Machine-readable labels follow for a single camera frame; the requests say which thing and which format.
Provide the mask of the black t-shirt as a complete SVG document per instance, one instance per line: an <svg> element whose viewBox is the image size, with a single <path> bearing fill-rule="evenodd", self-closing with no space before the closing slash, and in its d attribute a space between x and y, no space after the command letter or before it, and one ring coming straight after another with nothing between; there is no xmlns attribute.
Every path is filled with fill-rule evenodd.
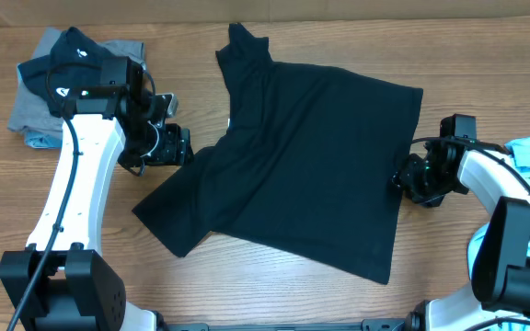
<svg viewBox="0 0 530 331"><path fill-rule="evenodd" d="M218 232L389 281L401 191L423 92L331 66L282 63L233 24L216 53L229 125L137 204L174 255Z"/></svg>

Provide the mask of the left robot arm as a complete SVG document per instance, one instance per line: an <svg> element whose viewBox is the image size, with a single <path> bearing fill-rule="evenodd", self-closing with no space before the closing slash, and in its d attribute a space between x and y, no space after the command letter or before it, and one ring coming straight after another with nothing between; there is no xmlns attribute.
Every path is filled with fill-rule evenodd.
<svg viewBox="0 0 530 331"><path fill-rule="evenodd" d="M112 174L191 162L190 132L173 122L178 101L127 57L104 60L95 85L58 103L63 145L48 199L26 246L6 251L0 280L27 330L162 330L162 315L127 299L102 256Z"/></svg>

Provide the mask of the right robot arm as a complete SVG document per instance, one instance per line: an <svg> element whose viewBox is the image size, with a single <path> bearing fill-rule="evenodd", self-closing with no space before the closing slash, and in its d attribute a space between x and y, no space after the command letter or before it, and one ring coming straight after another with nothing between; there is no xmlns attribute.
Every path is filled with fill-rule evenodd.
<svg viewBox="0 0 530 331"><path fill-rule="evenodd" d="M488 330L530 326L530 185L502 146L478 139L476 119L442 119L436 137L421 139L425 156L410 154L392 180L417 205L433 208L456 192L473 193L490 216L460 290L418 304L402 330Z"/></svg>

